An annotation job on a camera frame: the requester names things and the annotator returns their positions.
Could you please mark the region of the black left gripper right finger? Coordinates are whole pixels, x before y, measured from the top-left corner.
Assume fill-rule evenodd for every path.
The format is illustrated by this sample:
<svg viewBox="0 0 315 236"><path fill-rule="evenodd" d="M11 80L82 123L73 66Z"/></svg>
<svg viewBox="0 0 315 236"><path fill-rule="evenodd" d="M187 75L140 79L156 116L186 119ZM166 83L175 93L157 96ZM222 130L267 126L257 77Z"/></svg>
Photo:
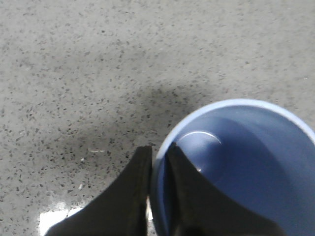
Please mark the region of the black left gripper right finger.
<svg viewBox="0 0 315 236"><path fill-rule="evenodd" d="M275 222L243 207L211 184L172 143L168 174L173 191L172 236L283 236Z"/></svg>

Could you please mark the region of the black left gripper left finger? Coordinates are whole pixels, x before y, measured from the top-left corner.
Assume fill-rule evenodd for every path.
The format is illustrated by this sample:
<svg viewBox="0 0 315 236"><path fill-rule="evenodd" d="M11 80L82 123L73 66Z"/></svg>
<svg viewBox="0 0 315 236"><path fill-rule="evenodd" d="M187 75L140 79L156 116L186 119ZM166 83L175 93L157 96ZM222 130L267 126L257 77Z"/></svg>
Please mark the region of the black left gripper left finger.
<svg viewBox="0 0 315 236"><path fill-rule="evenodd" d="M145 236L152 147L135 150L120 175L82 210L52 226L48 236Z"/></svg>

